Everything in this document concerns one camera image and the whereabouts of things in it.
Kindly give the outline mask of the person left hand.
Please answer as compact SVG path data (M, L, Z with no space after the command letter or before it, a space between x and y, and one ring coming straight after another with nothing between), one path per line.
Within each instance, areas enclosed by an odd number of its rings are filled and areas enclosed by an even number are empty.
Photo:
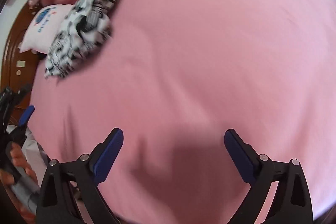
M31 168L30 164L27 162L25 155L23 154L21 147L12 143L10 155L12 158L12 163L16 167L21 167L25 170L25 173L34 180L35 183L38 183L38 179L36 173ZM22 218L26 221L26 223L36 223L36 216L29 212L16 198L15 194L11 191L10 186L14 183L14 177L1 169L1 182L4 185L4 188L11 199L11 202L20 213Z

